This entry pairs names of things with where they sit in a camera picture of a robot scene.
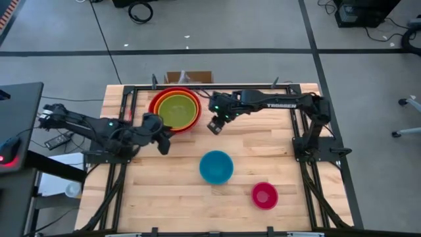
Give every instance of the cardboard box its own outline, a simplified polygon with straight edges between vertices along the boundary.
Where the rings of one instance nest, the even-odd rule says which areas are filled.
[[[165,84],[177,84],[182,72],[167,72],[164,78]],[[186,72],[189,76],[189,83],[213,83],[213,75],[211,71],[195,71]]]

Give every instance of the chair leg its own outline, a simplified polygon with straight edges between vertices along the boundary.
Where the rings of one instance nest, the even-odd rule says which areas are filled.
[[[411,104],[418,112],[421,113],[421,105],[413,99],[407,99],[407,103]]]
[[[399,130],[396,132],[392,132],[392,136],[394,138],[398,138],[402,136],[403,134],[413,134],[413,133],[421,133],[421,128],[409,128],[409,129]]]

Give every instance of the butcher block tabletop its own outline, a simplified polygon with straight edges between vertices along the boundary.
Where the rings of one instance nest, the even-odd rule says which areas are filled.
[[[123,87],[107,86],[101,117],[118,118]],[[317,84],[301,84],[301,90],[319,94]],[[261,91],[285,93],[282,89]],[[144,90],[137,94],[134,126],[140,126],[142,114],[158,92]],[[118,232],[150,232],[153,227],[159,232],[255,232],[267,231],[268,226],[275,231],[311,230],[303,180],[291,143],[289,110],[264,109],[241,115],[215,136],[207,128],[213,116],[207,109],[208,99],[199,98],[203,110],[199,122],[189,132],[170,139],[168,155],[161,155],[157,145],[150,144],[142,147],[128,165]],[[301,121],[299,126],[303,133]],[[322,136],[330,134],[323,130]],[[199,173],[202,156],[212,150],[226,152],[234,162],[234,173],[226,184],[208,184]],[[339,169],[319,162],[318,170],[325,198],[352,225]],[[83,227],[103,201],[108,171],[108,164],[99,165],[87,177],[75,229]],[[251,189],[258,182],[276,187],[279,199],[275,208],[264,211],[253,204]],[[321,226],[314,196],[313,202]],[[114,203],[110,207],[107,227],[111,227]]]

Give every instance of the black metal frame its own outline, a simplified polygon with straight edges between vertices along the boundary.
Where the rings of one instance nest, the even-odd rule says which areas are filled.
[[[139,91],[142,91],[142,90],[163,90],[163,89],[171,88],[171,87],[174,87],[174,86],[178,86],[178,85],[171,85],[171,84],[157,85],[154,80],[153,80],[153,84],[150,85],[150,86],[124,86],[123,97],[122,97],[122,102],[121,102],[121,106],[120,106],[119,119],[124,119],[125,110],[126,110],[126,106],[127,106],[127,102],[128,102],[128,96],[130,94],[132,94],[132,103],[131,103],[131,107],[130,107],[130,122],[133,123],[134,115],[135,115],[135,112],[136,112],[136,99],[137,99],[137,94],[138,94]],[[203,85],[183,85],[183,87],[187,87],[189,89],[204,89],[204,90],[273,89],[273,86],[271,84],[203,84]],[[281,84],[281,85],[277,85],[276,89],[285,89],[287,94],[301,93],[301,87],[300,87],[299,84]],[[299,125],[298,125],[298,122],[297,122],[296,112],[295,112],[294,109],[290,110],[290,115],[291,115],[291,122],[293,124],[294,136],[296,138],[299,138],[300,137]],[[306,115],[304,114],[304,112],[300,111],[300,116],[301,116],[301,120],[302,120],[302,123],[303,123],[303,128],[304,128],[305,131],[307,131],[309,129],[309,125],[308,125],[308,122],[307,122]],[[315,228],[318,228],[318,226],[317,226],[317,222],[316,222],[316,215],[314,213],[314,204],[313,204],[313,201],[312,201],[312,193],[314,193],[314,191],[316,191],[316,192],[318,192],[318,195],[315,195],[316,198],[322,197],[322,199],[324,199],[323,198],[322,185],[321,185],[321,182],[320,182],[320,177],[319,177],[316,162],[310,162],[309,163],[309,165],[311,166],[311,169],[312,169],[312,175],[313,175],[313,180],[314,180],[314,185],[315,185],[315,190],[313,190],[313,191],[311,190],[311,188],[309,188],[309,185],[305,182],[306,175],[307,176],[309,175],[309,173],[307,171],[306,163],[300,161],[299,165],[300,165],[301,174],[302,174],[302,177],[303,177],[303,185],[304,185],[304,191],[305,191],[305,196],[306,196],[307,209],[308,209],[308,212],[309,212],[309,221],[310,221],[310,225],[311,225],[312,230],[314,230]],[[109,176],[108,176],[108,179],[107,179],[105,195],[107,195],[110,192],[110,189],[112,187],[112,183],[114,182],[115,168],[116,168],[115,164],[110,164],[110,171],[109,171]],[[124,176],[125,176],[126,168],[127,168],[126,164],[121,165],[120,172],[123,172]],[[342,176],[349,175],[349,172],[341,172],[341,173],[342,173]],[[115,203],[115,207],[114,207],[114,214],[113,214],[113,218],[112,218],[112,227],[111,227],[111,229],[113,229],[113,230],[117,230],[117,228],[118,228],[118,222],[119,222],[119,219],[120,219],[120,208],[121,208],[121,203],[122,203],[123,188],[124,187],[122,185],[120,187],[119,191],[117,192],[117,195],[116,195],[116,203]],[[347,193],[354,192],[353,187],[347,187],[346,184],[345,184],[345,190],[346,190]],[[348,201],[349,201],[349,206],[350,206],[351,212],[353,212],[354,208],[357,208],[357,210],[358,210],[357,213],[359,214],[359,209],[358,209],[357,203],[350,203],[350,200],[348,200]],[[321,211],[321,214],[322,214],[323,227],[329,228],[330,223],[329,223],[328,214],[327,214],[327,211],[323,208],[320,200],[319,200],[319,206],[320,206],[319,208],[320,208],[320,211]],[[108,215],[108,212],[105,211],[103,216],[101,217],[99,230],[105,229],[105,225],[106,225],[106,222],[107,222],[107,215]],[[357,222],[360,222],[360,218],[361,218],[360,216],[354,216],[353,215],[353,219],[354,218],[357,218],[358,219]],[[166,233],[166,234],[171,234],[173,236],[177,236],[177,235],[191,236],[191,235],[197,235],[198,233]],[[268,232],[238,232],[238,234],[240,234],[242,236],[258,236],[258,235],[264,234],[265,236],[267,236]]]

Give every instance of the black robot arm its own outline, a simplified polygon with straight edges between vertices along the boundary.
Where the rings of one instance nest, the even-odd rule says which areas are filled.
[[[38,119],[40,128],[65,128],[99,144],[105,153],[132,158],[140,147],[158,142],[158,150],[166,155],[170,149],[170,127],[154,114],[143,114],[141,126],[116,118],[91,118],[68,111],[62,104],[45,105]]]
[[[303,134],[303,152],[318,149],[320,132],[330,122],[330,103],[316,94],[265,94],[258,90],[241,90],[231,94],[213,92],[209,99],[209,110],[216,113],[216,116],[213,116],[208,128],[217,135],[226,123],[236,117],[262,109],[300,109],[305,112],[311,124]]]

